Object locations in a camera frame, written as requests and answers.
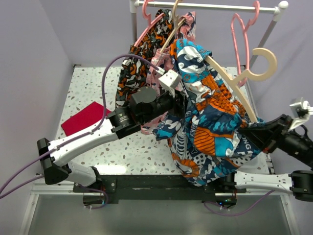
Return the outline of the blue orange patterned shorts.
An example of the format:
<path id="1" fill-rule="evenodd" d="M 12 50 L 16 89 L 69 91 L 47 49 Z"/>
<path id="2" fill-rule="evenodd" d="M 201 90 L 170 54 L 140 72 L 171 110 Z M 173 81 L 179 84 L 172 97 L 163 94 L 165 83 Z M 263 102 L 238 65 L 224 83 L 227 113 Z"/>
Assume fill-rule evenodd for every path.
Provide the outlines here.
<path id="1" fill-rule="evenodd" d="M 205 58 L 212 52 L 186 39 L 170 45 L 174 70 L 186 93 L 183 118 L 167 114 L 154 129 L 157 140 L 167 140 L 175 166 L 191 184 L 200 187 L 234 173 L 260 154 L 239 133 L 252 121 L 222 77 Z"/>

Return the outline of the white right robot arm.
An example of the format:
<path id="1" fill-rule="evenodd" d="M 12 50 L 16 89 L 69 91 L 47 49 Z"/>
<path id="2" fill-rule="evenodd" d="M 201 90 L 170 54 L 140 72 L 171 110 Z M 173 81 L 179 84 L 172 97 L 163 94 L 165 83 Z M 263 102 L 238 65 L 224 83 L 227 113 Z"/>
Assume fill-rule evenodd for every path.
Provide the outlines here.
<path id="1" fill-rule="evenodd" d="M 305 202 L 313 200 L 313 141 L 304 125 L 304 117 L 279 118 L 260 126 L 239 129 L 239 133 L 269 154 L 274 174 L 237 171 L 233 177 L 225 175 L 218 180 L 223 192 L 237 189 L 265 189 L 291 194 Z"/>

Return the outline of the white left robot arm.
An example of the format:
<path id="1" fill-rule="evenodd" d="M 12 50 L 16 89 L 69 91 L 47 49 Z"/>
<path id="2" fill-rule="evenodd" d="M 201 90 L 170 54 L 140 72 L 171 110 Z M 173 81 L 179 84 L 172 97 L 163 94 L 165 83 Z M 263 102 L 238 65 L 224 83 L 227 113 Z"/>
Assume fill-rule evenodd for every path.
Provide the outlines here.
<path id="1" fill-rule="evenodd" d="M 158 97 L 153 88 L 143 87 L 124 106 L 110 112 L 96 124 L 63 139 L 38 140 L 45 183 L 54 185 L 67 180 L 84 186 L 90 192 L 98 191 L 101 188 L 98 170 L 77 164 L 74 158 L 99 145 L 138 132 L 144 124 L 166 112 L 184 115 L 185 100 L 184 92 L 166 91 Z"/>

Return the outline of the empty pink hanger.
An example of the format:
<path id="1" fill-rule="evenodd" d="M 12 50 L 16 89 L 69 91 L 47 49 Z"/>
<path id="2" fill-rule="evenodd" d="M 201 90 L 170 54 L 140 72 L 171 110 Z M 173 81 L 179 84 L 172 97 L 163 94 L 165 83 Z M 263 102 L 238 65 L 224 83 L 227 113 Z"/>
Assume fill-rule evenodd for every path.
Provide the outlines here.
<path id="1" fill-rule="evenodd" d="M 239 76 L 242 73 L 241 70 L 241 64 L 240 64 L 240 57 L 239 57 L 239 52 L 238 52 L 238 46 L 237 46 L 237 40 L 236 40 L 236 35 L 235 35 L 235 30 L 234 30 L 234 23 L 237 20 L 243 40 L 244 40 L 244 49 L 245 49 L 245 55 L 246 55 L 246 69 L 249 69 L 250 67 L 250 50 L 249 50 L 249 42 L 248 42 L 248 35 L 247 32 L 249 28 L 256 23 L 258 20 L 259 14 L 260 14 L 260 2 L 258 0 L 255 0 L 253 3 L 254 7 L 254 17 L 250 18 L 248 22 L 245 24 L 242 18 L 238 13 L 234 13 L 230 22 L 230 31 L 231 31 L 231 36 L 232 36 L 232 41 L 233 41 L 233 47 L 234 47 L 234 54 L 235 54 L 235 59 L 236 59 L 236 65 L 237 65 L 237 76 Z"/>

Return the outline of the pink patterned shorts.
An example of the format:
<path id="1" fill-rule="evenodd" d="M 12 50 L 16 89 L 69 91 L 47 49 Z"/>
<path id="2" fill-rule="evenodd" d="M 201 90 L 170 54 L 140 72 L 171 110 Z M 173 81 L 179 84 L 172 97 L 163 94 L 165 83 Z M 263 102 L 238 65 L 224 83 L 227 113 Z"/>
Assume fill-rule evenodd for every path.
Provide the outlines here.
<path id="1" fill-rule="evenodd" d="M 166 40 L 165 45 L 156 51 L 155 56 L 152 58 L 152 64 L 168 70 L 173 70 L 173 64 L 170 58 L 170 44 L 174 39 L 187 39 L 191 42 L 195 41 L 196 37 L 196 12 L 191 11 L 177 19 L 178 27 L 171 32 L 169 38 Z M 165 90 L 159 83 L 161 75 L 151 67 L 146 77 L 147 86 L 153 88 L 157 96 L 160 96 Z"/>

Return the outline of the wooden hanger with shorts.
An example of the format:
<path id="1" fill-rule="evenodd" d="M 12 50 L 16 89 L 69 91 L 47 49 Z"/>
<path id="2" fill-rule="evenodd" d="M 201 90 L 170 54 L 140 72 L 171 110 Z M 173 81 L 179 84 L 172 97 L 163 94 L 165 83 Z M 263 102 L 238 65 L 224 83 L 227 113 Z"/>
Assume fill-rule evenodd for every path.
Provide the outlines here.
<path id="1" fill-rule="evenodd" d="M 178 4 L 182 3 L 182 2 L 183 2 L 183 0 L 176 0 L 175 3 L 174 3 L 174 6 L 172 8 L 172 17 L 173 17 L 174 28 L 171 31 L 171 33 L 168 35 L 168 38 L 167 38 L 166 42 L 164 43 L 164 45 L 162 46 L 162 48 L 160 50 L 160 53 L 163 53 L 165 51 L 165 49 L 170 44 L 170 41 L 172 40 L 172 38 L 176 35 L 176 32 L 180 29 L 180 27 L 185 22 L 185 18 L 182 18 L 179 21 L 179 16 L 176 14 L 176 10 L 177 10 Z"/>

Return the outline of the pink hanger left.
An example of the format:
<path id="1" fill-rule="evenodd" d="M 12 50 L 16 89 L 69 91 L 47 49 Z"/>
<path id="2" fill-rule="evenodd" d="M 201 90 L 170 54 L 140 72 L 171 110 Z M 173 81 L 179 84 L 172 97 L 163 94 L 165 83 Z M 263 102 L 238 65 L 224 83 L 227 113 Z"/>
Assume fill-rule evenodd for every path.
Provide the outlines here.
<path id="1" fill-rule="evenodd" d="M 147 21 L 147 27 L 145 30 L 141 33 L 141 35 L 138 37 L 136 42 L 134 43 L 134 46 L 139 46 L 140 42 L 144 39 L 145 35 L 149 32 L 149 30 L 163 18 L 164 13 L 159 14 L 157 17 L 155 17 L 153 20 L 151 18 L 151 14 L 147 13 L 147 5 L 149 2 L 152 2 L 152 0 L 144 0 L 143 5 L 141 7 L 141 13 L 142 17 Z"/>

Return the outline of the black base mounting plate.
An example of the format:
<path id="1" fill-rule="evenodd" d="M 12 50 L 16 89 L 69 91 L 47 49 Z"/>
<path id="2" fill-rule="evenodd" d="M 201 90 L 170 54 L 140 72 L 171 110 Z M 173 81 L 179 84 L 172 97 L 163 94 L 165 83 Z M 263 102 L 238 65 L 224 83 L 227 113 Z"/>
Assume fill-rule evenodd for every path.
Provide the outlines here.
<path id="1" fill-rule="evenodd" d="M 234 174 L 219 178 L 204 186 L 194 186 L 181 175 L 101 175 L 100 179 L 86 189 L 75 184 L 73 192 L 83 193 L 87 205 L 100 204 L 104 195 L 92 189 L 104 191 L 108 203 L 119 200 L 198 200 L 215 201 L 217 193 L 245 193 L 236 189 Z"/>

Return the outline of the red folded cloth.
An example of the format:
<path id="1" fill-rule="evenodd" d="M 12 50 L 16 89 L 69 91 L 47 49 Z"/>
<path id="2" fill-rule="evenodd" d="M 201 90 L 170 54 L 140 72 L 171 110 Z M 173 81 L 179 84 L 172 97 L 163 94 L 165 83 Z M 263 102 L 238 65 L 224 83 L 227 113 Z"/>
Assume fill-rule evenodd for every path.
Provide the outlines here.
<path id="1" fill-rule="evenodd" d="M 103 111 L 103 105 L 94 101 L 77 114 L 64 121 L 61 124 L 61 128 L 66 136 L 75 134 L 100 121 L 103 116 Z"/>

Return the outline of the white clothes rack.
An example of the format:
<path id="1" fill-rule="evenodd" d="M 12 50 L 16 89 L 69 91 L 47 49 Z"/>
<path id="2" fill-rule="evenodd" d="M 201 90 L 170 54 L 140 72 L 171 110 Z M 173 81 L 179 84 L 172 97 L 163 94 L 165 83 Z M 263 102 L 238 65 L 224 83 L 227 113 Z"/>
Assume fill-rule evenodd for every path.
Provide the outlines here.
<path id="1" fill-rule="evenodd" d="M 131 23 L 132 23 L 132 35 L 133 42 L 135 43 L 138 39 L 137 35 L 137 9 L 143 5 L 143 0 L 130 0 L 129 9 L 131 13 Z M 165 2 L 165 1 L 155 1 L 149 2 L 147 7 L 155 8 L 172 8 L 174 2 Z M 258 46 L 263 47 L 267 42 L 269 36 L 271 35 L 273 29 L 275 28 L 277 22 L 281 19 L 283 13 L 288 8 L 289 3 L 285 0 L 281 1 L 275 7 L 260 7 L 260 13 L 271 14 L 272 20 L 269 23 L 263 37 L 261 38 Z M 205 3 L 179 3 L 178 8 L 181 9 L 200 9 L 200 10 L 221 10 L 229 12 L 254 12 L 254 7 L 252 6 L 240 6 L 240 5 L 221 5 L 221 4 L 205 4 Z"/>

